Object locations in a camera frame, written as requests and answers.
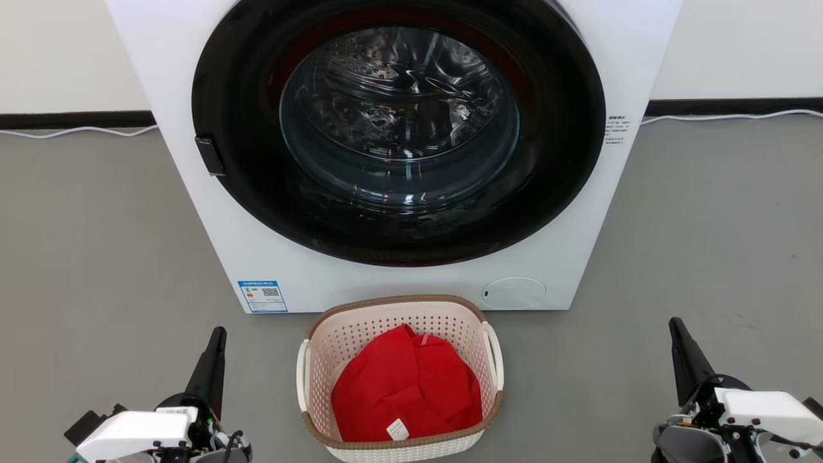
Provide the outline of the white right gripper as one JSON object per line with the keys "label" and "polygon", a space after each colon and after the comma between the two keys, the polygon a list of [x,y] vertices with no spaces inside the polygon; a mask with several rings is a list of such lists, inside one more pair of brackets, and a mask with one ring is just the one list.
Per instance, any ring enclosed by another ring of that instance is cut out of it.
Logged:
{"label": "white right gripper", "polygon": [[700,431],[693,462],[765,462],[769,444],[794,460],[821,457],[820,401],[708,380],[716,373],[683,320],[671,317],[668,329],[677,403],[691,398],[691,424]]}

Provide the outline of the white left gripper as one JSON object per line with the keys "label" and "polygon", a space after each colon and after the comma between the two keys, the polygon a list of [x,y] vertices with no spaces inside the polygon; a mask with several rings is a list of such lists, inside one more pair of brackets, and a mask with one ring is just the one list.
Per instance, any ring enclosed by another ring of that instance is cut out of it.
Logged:
{"label": "white left gripper", "polygon": [[117,404],[109,415],[86,413],[76,423],[76,460],[206,462],[222,458],[222,401],[227,331],[216,327],[189,378],[153,411]]}

